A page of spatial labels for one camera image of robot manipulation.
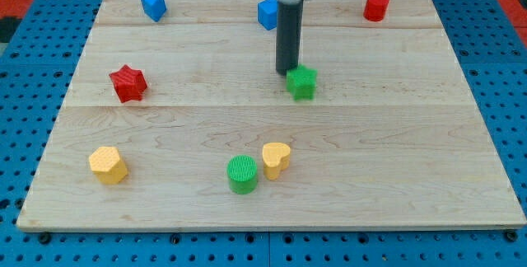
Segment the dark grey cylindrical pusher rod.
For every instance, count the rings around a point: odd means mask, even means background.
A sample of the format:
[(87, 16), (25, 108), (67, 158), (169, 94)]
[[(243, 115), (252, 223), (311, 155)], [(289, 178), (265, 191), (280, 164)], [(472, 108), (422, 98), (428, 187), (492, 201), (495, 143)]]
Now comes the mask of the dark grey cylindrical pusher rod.
[(302, 12), (302, 0), (297, 2), (278, 0), (275, 65), (280, 75), (286, 75), (288, 71), (298, 66)]

